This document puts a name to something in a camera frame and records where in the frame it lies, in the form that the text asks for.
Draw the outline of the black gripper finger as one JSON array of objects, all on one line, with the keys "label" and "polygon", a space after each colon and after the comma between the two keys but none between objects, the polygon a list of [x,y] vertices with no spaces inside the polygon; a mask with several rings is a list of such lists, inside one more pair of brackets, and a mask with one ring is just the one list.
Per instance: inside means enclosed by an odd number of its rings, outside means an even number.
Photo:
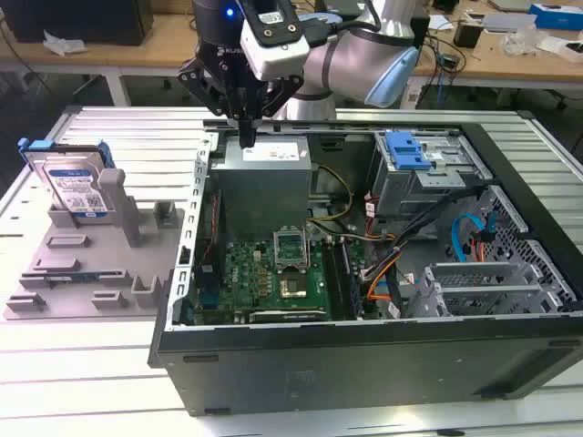
[{"label": "black gripper finger", "polygon": [[265,117],[274,116],[303,85],[303,78],[291,75],[260,81],[254,79],[246,89],[245,147],[255,145],[257,128]]},{"label": "black gripper finger", "polygon": [[247,120],[240,88],[226,61],[188,60],[178,72],[179,82],[215,116],[225,116],[238,129],[240,147],[247,146]]}]

